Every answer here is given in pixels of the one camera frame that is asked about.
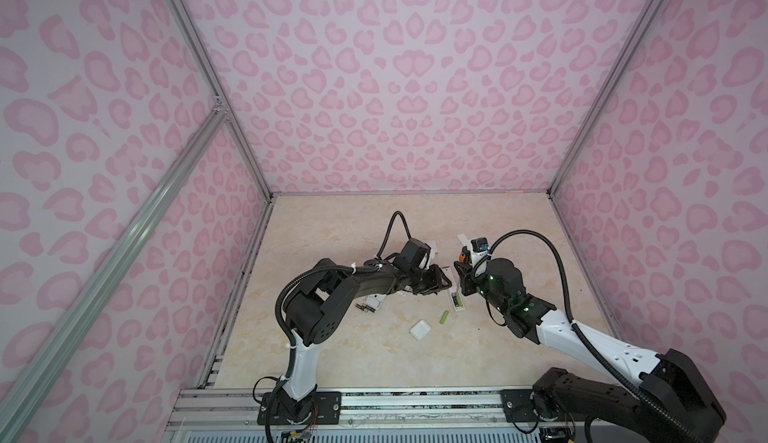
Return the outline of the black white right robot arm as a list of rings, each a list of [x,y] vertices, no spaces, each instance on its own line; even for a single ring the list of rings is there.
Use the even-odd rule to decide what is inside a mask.
[[[664,354],[618,340],[577,322],[554,304],[528,293],[508,259],[462,252],[454,264],[465,296],[480,295],[520,339],[558,350],[610,377],[600,382],[548,369],[532,386],[530,410],[553,421],[581,415],[603,420],[650,442],[713,442],[724,408],[696,364],[670,349]]]

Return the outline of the long white slim cover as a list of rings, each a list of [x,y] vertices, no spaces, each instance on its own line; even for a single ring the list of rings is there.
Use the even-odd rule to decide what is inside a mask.
[[[461,243],[463,247],[467,247],[468,249],[472,249],[472,240],[467,237],[465,234],[459,234],[457,236],[457,239]]]

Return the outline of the white air conditioner remote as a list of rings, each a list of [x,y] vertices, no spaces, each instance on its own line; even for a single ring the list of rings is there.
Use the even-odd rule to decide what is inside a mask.
[[[371,295],[368,295],[365,298],[364,303],[365,303],[365,305],[368,305],[370,307],[375,308],[376,312],[377,312],[381,308],[381,306],[383,305],[385,300],[386,300],[386,295],[383,295],[383,294],[371,294]]]

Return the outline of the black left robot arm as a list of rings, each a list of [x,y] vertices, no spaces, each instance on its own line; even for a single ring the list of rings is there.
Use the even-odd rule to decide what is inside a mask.
[[[433,264],[396,266],[372,259],[361,266],[344,266],[324,258],[291,280],[275,303],[276,321],[289,341],[289,363],[281,391],[294,401],[316,390],[319,346],[339,328],[358,298],[404,291],[432,295],[449,290],[444,271]]]

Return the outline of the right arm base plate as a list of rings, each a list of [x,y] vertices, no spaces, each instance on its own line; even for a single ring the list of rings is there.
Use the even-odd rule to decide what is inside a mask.
[[[554,422],[581,423],[586,416],[576,412],[567,412],[560,408],[546,409],[541,402],[535,402],[530,387],[522,389],[502,389],[499,391],[501,407],[507,423],[533,424]]]

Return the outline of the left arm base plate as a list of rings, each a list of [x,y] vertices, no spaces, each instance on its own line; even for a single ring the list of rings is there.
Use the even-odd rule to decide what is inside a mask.
[[[294,400],[284,390],[270,407],[266,404],[271,400],[271,394],[262,397],[264,406],[260,409],[257,422],[265,425],[307,425],[314,423],[320,426],[336,425],[340,420],[342,393],[338,391],[311,391],[300,400]]]

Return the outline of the slim white remote with display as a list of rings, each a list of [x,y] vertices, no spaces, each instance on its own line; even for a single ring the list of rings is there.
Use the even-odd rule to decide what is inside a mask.
[[[453,309],[456,312],[464,311],[465,310],[465,304],[463,301],[463,298],[461,296],[461,292],[458,290],[452,290],[450,292],[450,298],[453,305]]]

